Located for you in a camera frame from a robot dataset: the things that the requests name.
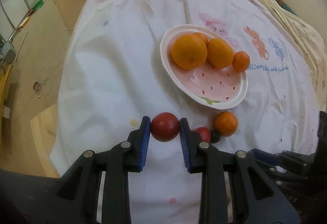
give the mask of blue cartoon animal print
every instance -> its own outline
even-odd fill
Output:
[[[268,39],[268,41],[269,41],[270,46],[275,49],[276,55],[281,59],[281,61],[283,61],[283,59],[285,58],[285,54],[284,54],[282,48],[279,46],[279,43],[278,42],[275,42],[272,39],[272,37],[270,37]]]

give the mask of wooden board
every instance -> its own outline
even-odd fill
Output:
[[[2,117],[3,117],[3,112],[4,112],[4,107],[3,107],[3,102],[4,102],[4,97],[5,97],[5,91],[8,85],[8,80],[9,80],[9,76],[10,73],[13,69],[13,65],[10,64],[7,67],[6,72],[4,73],[2,70],[0,72],[0,144],[1,144],[1,126],[2,126]]]
[[[52,178],[59,177],[49,158],[56,141],[57,117],[58,104],[55,103],[30,121],[34,144],[41,165],[45,175]]]

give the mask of orange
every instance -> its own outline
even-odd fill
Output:
[[[228,67],[233,62],[234,51],[222,38],[213,38],[207,48],[208,61],[218,69]]]
[[[195,32],[195,33],[193,33],[193,35],[198,36],[199,38],[201,38],[204,41],[205,45],[208,45],[209,41],[205,34],[200,33],[200,32]]]
[[[214,127],[221,133],[221,136],[231,136],[237,130],[238,120],[231,112],[223,111],[215,117]]]
[[[237,72],[244,72],[250,65],[250,57],[246,52],[236,52],[232,66]]]
[[[179,37],[174,42],[170,54],[174,63],[185,70],[200,67],[208,56],[204,41],[195,35]]]

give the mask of beige floor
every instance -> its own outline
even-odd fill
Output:
[[[10,79],[5,105],[11,108],[10,120],[3,121],[0,168],[31,175],[45,175],[40,164],[30,127],[30,120],[58,100],[71,31],[67,31],[53,0],[37,10],[17,34],[13,45],[18,53]],[[52,84],[48,96],[40,98],[32,89],[35,81]]]

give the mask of bowl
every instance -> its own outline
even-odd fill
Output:
[[[179,25],[169,29],[160,42],[161,62],[174,84],[199,104],[225,110],[242,102],[247,91],[246,72],[236,72],[232,65],[217,69],[208,61],[202,66],[185,70],[171,59],[170,51],[175,40],[186,34],[201,32],[209,40],[219,38],[216,33],[194,25]]]

